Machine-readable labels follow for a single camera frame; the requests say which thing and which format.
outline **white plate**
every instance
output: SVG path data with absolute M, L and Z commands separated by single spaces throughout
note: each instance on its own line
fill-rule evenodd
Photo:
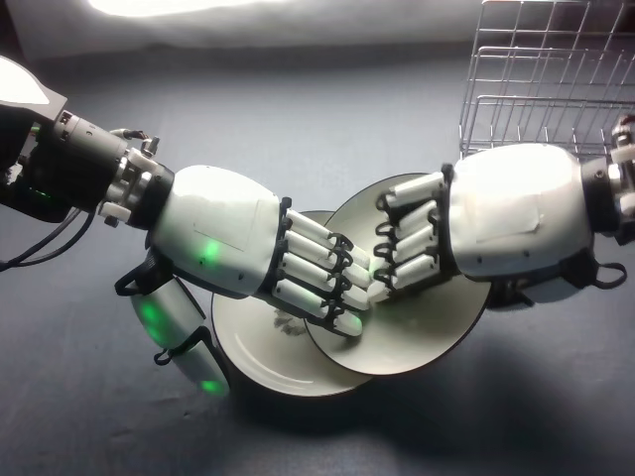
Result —
M 372 254 L 381 242 L 375 226 L 386 215 L 375 208 L 382 190 L 421 174 L 398 176 L 365 188 L 344 203 L 326 226 Z M 485 307 L 490 285 L 456 277 L 440 286 L 361 312 L 359 339 L 346 339 L 307 324 L 316 345 L 334 362 L 368 375 L 391 375 L 422 367 L 448 352 L 469 332 Z
M 329 211 L 304 215 L 324 223 Z M 213 323 L 229 360 L 267 389 L 298 397 L 324 397 L 353 390 L 370 380 L 338 366 L 313 343 L 302 319 L 254 297 L 214 296 Z

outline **metal wire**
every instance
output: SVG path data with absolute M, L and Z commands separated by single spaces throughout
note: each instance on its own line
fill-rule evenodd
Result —
M 635 2 L 485 0 L 459 120 L 461 157 L 519 142 L 607 155 L 635 113 Z

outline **wire rack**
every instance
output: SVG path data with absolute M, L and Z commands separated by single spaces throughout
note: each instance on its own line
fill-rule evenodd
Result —
M 459 122 L 460 152 L 519 142 L 607 155 L 635 112 L 635 2 L 485 0 Z

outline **black cable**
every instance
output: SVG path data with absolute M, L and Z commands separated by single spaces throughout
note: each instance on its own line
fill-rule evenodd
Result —
M 77 218 L 79 213 L 80 213 L 80 211 L 78 209 L 73 210 L 70 213 L 70 215 L 67 216 L 66 219 L 62 223 L 60 223 L 58 228 L 56 228 L 54 231 L 52 231 L 49 234 L 49 236 L 47 236 L 46 238 L 44 238 L 43 240 L 41 240 L 40 242 L 38 242 L 37 244 L 35 244 L 31 248 L 29 248 L 27 251 L 25 251 L 21 255 L 16 256 L 15 258 L 12 258 L 9 261 L 0 262 L 0 273 L 2 273 L 3 271 L 7 271 L 7 270 L 9 270 L 11 268 L 15 268 L 18 264 L 22 263 L 27 258 L 32 257 L 37 252 L 39 252 L 42 248 L 44 248 L 49 243 L 51 243 L 53 240 L 55 240 Z
M 90 225 L 92 224 L 92 220 L 95 217 L 95 212 L 92 211 L 90 213 L 88 213 L 88 216 L 86 216 L 85 221 L 83 222 L 83 224 L 81 225 L 81 228 L 79 228 L 79 230 L 77 230 L 77 232 L 72 236 L 72 238 L 70 238 L 66 243 L 64 243 L 62 246 L 60 246 L 59 248 L 57 248 L 55 251 L 52 251 L 49 254 L 46 254 L 44 256 L 41 256 L 39 258 L 34 258 L 33 260 L 26 260 L 23 261 L 22 263 L 18 263 L 17 265 L 15 265 L 16 268 L 24 268 L 27 266 L 33 266 L 33 265 L 39 265 L 41 263 L 45 263 L 49 260 L 52 260 L 53 258 L 58 257 L 59 255 L 65 253 L 66 251 L 68 251 L 75 243 L 77 243 L 79 241 L 79 239 L 86 233 L 86 231 L 88 231 L 88 228 L 90 228 Z

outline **bright light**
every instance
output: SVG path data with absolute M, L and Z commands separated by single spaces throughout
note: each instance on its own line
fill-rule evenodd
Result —
M 49 104 L 40 85 L 21 66 L 0 57 L 0 101 L 16 104 Z
M 280 0 L 88 0 L 97 10 L 119 17 L 156 17 Z

